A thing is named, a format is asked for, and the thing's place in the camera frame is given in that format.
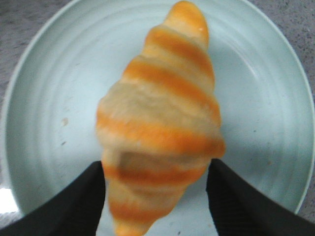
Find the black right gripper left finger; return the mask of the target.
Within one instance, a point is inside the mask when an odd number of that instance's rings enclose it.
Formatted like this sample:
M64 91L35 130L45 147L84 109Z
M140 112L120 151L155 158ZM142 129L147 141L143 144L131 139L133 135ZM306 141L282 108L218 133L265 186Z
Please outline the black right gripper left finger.
M17 222L1 229L2 236L94 236L105 201L100 161L51 200Z

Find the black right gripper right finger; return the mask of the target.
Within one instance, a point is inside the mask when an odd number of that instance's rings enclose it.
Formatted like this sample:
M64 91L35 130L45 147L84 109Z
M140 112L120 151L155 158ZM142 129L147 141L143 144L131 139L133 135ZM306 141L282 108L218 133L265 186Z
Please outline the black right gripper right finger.
M313 236L315 225L264 196L219 159L209 166L206 192L220 236Z

